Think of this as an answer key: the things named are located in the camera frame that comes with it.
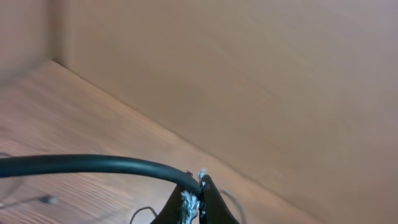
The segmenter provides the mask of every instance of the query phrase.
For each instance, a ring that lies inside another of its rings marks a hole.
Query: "beige wall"
[[[0,81],[49,57],[46,0],[0,1]]]
[[[398,222],[396,3],[67,9],[73,72],[325,223]]]

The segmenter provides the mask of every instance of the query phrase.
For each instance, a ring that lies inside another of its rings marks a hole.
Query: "blurry background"
[[[0,4],[3,151],[212,167],[252,223],[398,222],[398,3]]]

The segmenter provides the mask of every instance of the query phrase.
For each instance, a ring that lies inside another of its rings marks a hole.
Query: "floor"
[[[3,83],[0,105],[0,152],[128,156],[193,173],[205,167],[219,188],[242,203],[249,223],[319,223],[55,62],[44,62]],[[0,179],[1,198],[13,181]],[[163,180],[122,174],[27,177],[1,203],[42,194],[56,195],[60,201],[0,210],[0,223],[128,223],[138,208],[150,205],[160,211],[174,187]],[[142,212],[135,222],[152,219],[149,211]]]

